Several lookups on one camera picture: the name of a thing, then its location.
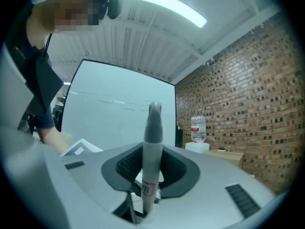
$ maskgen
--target cardboard box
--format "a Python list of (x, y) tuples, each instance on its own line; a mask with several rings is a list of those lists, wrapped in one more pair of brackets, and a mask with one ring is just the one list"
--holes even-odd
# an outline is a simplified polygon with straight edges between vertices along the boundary
[(205, 152), (204, 154), (224, 159), (239, 168), (242, 166), (243, 157), (244, 157), (244, 153), (218, 151), (218, 150), (210, 150), (208, 152)]

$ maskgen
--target marker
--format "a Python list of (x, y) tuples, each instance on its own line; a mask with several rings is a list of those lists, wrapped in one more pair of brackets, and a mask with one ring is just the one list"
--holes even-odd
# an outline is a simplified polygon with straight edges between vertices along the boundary
[(146, 121), (142, 154), (142, 200), (143, 214), (153, 209), (159, 185), (160, 164), (163, 149), (161, 104), (152, 102)]

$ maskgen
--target headphone ear cup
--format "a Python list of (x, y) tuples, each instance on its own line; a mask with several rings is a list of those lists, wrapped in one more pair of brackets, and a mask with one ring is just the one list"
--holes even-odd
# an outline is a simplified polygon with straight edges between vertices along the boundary
[(108, 1), (108, 13), (109, 19), (114, 20), (122, 11), (122, 0), (109, 0)]

